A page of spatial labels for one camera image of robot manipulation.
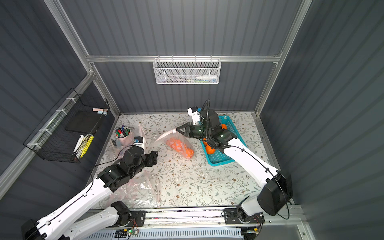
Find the orange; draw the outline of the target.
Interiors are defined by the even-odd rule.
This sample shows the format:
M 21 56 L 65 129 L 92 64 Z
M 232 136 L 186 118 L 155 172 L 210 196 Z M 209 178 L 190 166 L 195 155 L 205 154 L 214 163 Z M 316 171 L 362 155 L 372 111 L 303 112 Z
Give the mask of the orange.
M 171 138 L 166 141 L 166 144 L 177 152 L 184 151 L 185 149 L 184 143 L 179 139 Z
M 193 149 L 190 149 L 190 148 L 185 148 L 185 149 L 184 149 L 183 156 L 184 156 L 186 159 L 191 159 L 191 158 L 194 156 L 194 150 L 193 150 Z

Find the clear pink-dotted zip-top bag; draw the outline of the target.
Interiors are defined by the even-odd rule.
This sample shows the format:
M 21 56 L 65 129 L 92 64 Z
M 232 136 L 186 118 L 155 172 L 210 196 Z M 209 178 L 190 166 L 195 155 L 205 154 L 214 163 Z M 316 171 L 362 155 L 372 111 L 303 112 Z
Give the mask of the clear pink-dotted zip-top bag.
M 141 125 L 138 125 L 132 134 L 134 137 L 145 137 Z M 153 168 L 154 166 L 147 167 L 145 159 L 144 168 L 134 177 L 124 177 L 120 170 L 120 159 L 130 147 L 133 147 L 133 143 L 123 147 L 112 160 L 98 164 L 95 177 L 103 180 L 107 189 L 111 190 L 112 193 L 95 204 L 94 209 L 105 209 L 117 201 L 122 201 L 126 206 L 134 209 L 160 206 L 159 187 L 156 186 L 151 172 L 145 170 L 145 168 Z

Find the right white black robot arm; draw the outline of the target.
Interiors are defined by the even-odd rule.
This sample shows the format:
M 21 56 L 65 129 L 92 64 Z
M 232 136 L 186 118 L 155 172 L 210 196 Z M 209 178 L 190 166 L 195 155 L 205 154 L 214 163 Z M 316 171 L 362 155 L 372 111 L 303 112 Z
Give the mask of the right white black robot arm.
M 264 162 L 235 133 L 224 129 L 215 110 L 208 106 L 192 107 L 188 114 L 192 121 L 178 127 L 177 131 L 187 138 L 205 141 L 209 147 L 230 157 L 261 187 L 257 196 L 247 197 L 237 206 L 237 215 L 242 222 L 259 213 L 275 216 L 288 205 L 293 196 L 289 174 Z

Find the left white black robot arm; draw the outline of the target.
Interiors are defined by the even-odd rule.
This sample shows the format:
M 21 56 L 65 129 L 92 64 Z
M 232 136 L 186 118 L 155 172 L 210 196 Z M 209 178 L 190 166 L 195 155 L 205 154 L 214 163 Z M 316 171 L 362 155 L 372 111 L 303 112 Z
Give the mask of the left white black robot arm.
M 104 168 L 80 193 L 49 215 L 28 220 L 21 227 L 24 240 L 75 240 L 109 226 L 126 226 L 134 219 L 122 201 L 112 203 L 99 214 L 79 221 L 92 206 L 127 184 L 144 168 L 158 163 L 158 151 L 146 153 L 130 146 L 121 159 Z

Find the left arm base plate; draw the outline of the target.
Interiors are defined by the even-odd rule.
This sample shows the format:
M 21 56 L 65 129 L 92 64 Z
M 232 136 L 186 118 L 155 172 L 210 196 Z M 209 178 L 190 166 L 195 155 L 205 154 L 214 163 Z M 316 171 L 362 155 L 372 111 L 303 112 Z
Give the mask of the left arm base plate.
M 123 217 L 119 217 L 117 222 L 109 228 L 132 228 L 135 227 L 143 227 L 146 217 L 146 211 L 139 210 L 139 211 L 130 211 L 129 214 L 124 214 Z

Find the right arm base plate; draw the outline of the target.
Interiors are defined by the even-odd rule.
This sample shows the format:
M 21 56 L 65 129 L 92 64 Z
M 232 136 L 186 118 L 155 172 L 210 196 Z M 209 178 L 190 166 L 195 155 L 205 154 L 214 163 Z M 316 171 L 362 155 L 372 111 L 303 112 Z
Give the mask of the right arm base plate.
M 226 225 L 235 224 L 256 224 L 261 225 L 265 223 L 263 213 L 256 213 L 252 216 L 247 215 L 243 210 L 237 208 L 226 208 L 221 213 L 225 220 Z

